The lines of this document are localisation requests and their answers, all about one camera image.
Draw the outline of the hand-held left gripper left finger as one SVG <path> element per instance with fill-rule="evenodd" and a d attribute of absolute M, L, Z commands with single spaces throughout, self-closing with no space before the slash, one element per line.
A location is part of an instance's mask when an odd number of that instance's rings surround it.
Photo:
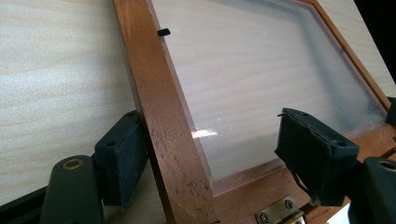
<path fill-rule="evenodd" d="M 126 113 L 97 142 L 94 157 L 97 167 L 106 171 L 104 204 L 126 209 L 149 160 L 135 111 Z"/>

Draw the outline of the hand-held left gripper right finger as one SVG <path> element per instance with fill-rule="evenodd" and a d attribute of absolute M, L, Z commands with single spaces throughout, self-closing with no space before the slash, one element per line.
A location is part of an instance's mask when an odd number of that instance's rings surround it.
<path fill-rule="evenodd" d="M 315 117 L 283 108 L 275 154 L 312 204 L 339 206 L 359 147 Z"/>

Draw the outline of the wooden box with glass lid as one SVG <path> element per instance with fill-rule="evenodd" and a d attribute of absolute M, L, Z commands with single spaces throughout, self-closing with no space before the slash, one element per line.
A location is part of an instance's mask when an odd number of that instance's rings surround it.
<path fill-rule="evenodd" d="M 167 220 L 261 224 L 291 197 L 283 108 L 391 155 L 390 103 L 318 0 L 114 0 Z"/>

